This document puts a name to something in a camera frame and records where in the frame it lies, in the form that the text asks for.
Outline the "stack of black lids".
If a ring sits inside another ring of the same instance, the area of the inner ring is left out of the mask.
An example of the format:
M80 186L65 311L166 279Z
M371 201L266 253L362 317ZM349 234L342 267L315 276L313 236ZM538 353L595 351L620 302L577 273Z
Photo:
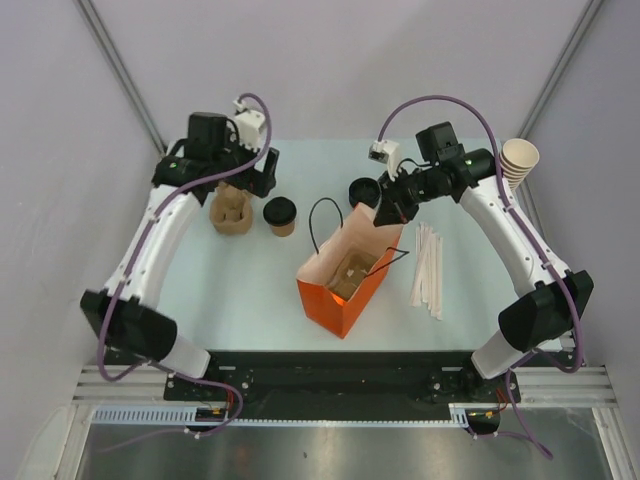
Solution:
M349 185L348 200L352 208L362 203L375 209L379 204L380 197L379 183L373 178L357 178Z

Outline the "black coffee cup lid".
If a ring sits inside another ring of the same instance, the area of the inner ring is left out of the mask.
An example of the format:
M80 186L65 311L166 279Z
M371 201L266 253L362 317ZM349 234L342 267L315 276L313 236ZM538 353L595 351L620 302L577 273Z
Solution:
M295 203L287 197L270 199L263 207L263 218L272 227L283 227L294 222L297 216Z

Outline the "single brown paper cup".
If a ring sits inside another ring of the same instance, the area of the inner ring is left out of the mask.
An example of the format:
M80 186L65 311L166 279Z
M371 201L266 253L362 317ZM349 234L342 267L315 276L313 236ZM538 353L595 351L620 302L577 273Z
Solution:
M296 219L274 220L269 222L272 233L277 237L287 237L295 230Z

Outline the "single pulp cup carrier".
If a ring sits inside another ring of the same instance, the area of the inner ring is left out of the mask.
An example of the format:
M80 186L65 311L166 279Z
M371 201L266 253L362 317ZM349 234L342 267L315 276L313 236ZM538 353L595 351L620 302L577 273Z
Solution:
M325 286L342 300L348 301L377 261L378 258L374 255L351 249L338 264Z

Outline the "orange paper bag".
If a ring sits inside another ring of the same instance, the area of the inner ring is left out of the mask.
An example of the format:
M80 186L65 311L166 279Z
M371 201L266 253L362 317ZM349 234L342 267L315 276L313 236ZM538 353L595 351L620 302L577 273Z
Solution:
M375 211L359 203L298 270L297 286L306 316L343 339L352 329L393 262L403 226L374 225Z

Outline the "stack of paper cups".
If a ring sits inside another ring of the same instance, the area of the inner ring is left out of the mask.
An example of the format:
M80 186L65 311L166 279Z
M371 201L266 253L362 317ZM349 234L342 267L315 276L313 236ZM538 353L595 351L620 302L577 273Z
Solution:
M500 152L502 175L515 191L540 160L538 149L521 138L507 140Z

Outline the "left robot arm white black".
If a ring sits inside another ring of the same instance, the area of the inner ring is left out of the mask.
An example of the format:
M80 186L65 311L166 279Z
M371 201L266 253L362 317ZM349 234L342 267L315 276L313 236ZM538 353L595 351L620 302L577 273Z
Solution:
M98 338L98 362L113 347L187 376L187 389L199 399L219 392L221 376L208 367L210 354L159 312L160 293L183 235L220 183L258 197L274 188L279 153L270 145L271 133L264 107L238 103L233 117L190 115L186 137L156 165L145 212L122 260L101 289L81 298Z

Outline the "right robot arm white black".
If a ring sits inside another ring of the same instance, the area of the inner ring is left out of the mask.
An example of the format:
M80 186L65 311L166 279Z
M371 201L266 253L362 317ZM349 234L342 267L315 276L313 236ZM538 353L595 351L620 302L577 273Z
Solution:
M386 166L378 179L381 197L374 224L407 224L421 204L450 197L497 252L518 298L499 314L497 332L472 354L474 368L461 376L463 393L484 401L496 391L496 377L540 345L577 332L594 283L586 271L572 271L535 231L498 177L489 150L466 151L448 122L419 132L416 141L424 163L411 171L402 165L398 143L377 140L371 145L370 159Z

